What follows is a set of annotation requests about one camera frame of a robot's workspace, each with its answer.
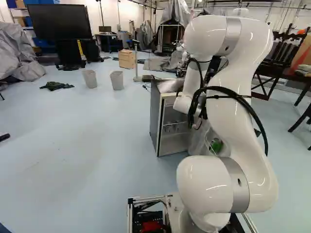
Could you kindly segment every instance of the green cloth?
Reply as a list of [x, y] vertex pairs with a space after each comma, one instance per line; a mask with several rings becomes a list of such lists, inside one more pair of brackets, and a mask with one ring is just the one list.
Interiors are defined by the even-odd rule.
[[73, 87], [74, 85], [69, 85], [68, 83], [64, 84], [64, 83], [58, 83], [58, 82], [47, 82], [47, 84], [45, 86], [40, 87], [40, 89], [47, 88], [50, 91], [55, 91], [61, 88], [66, 89], [66, 88], [73, 88]]

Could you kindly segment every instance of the white wall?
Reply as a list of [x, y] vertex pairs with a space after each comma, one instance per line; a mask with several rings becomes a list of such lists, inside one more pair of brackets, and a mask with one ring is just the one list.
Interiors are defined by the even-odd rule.
[[[186, 1], [188, 6], [190, 6], [191, 0]], [[255, 2], [251, 3], [250, 7], [248, 8], [249, 10], [249, 16], [254, 19], [258, 20], [263, 20], [266, 22], [270, 22], [271, 26], [275, 30], [279, 30], [281, 32], [285, 31], [288, 28], [288, 25], [290, 23], [294, 23], [296, 26], [296, 29], [293, 30], [292, 32], [295, 33], [295, 31], [299, 29], [304, 29], [308, 26], [311, 26], [311, 11], [306, 11], [306, 10], [300, 10], [298, 12], [298, 17], [296, 16], [297, 9], [291, 9], [292, 7], [299, 7], [300, 0], [283, 0], [282, 2], [275, 2], [273, 3], [273, 6], [275, 8], [271, 8], [271, 11], [269, 13], [269, 6], [270, 3], [264, 3], [264, 2]], [[302, 0], [301, 5], [303, 6], [306, 4], [306, 8], [311, 8], [311, 0]], [[216, 4], [217, 7], [214, 9], [220, 9], [219, 6], [228, 6], [228, 5], [236, 5], [236, 3], [223, 3], [223, 4]], [[260, 5], [263, 7], [251, 7], [252, 5]], [[213, 3], [209, 3], [208, 7], [210, 9], [213, 9]], [[231, 15], [232, 10], [235, 7], [223, 7], [226, 11], [226, 15]]]
[[0, 21], [13, 23], [6, 0], [0, 0]]
[[[118, 18], [118, 0], [103, 0], [102, 9], [104, 16], [104, 25], [111, 26], [112, 31], [117, 31]], [[95, 0], [61, 0], [61, 4], [83, 4], [87, 6], [92, 33], [98, 33], [98, 26], [101, 25], [99, 3]], [[143, 21], [143, 6], [128, 0], [119, 2], [120, 24], [122, 30], [129, 30], [129, 20], [134, 20], [135, 27], [139, 27]]]

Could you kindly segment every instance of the chair leg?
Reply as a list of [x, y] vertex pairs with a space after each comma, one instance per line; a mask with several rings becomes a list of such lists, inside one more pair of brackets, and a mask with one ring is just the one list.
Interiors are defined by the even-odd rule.
[[298, 121], [288, 130], [288, 132], [293, 132], [302, 122], [303, 120], [307, 117], [306, 111], [304, 114], [298, 119]]
[[304, 98], [306, 93], [309, 91], [310, 87], [311, 87], [311, 83], [306, 84], [305, 88], [302, 90], [301, 94], [299, 95], [298, 99], [296, 100], [294, 106], [297, 106], [301, 102], [302, 98]]

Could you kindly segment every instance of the gray trash can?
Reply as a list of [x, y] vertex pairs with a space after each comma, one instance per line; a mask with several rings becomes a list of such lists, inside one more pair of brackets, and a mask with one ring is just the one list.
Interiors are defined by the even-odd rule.
[[123, 71], [112, 71], [110, 73], [112, 88], [116, 91], [123, 90]]

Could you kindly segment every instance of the red component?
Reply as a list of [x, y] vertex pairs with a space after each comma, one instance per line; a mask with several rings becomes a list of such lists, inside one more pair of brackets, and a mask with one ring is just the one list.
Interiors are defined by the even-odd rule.
[[153, 231], [161, 230], [161, 229], [162, 229], [161, 225], [158, 222], [156, 222], [156, 221], [144, 222], [142, 224], [141, 233], [143, 233], [143, 232], [153, 232]]

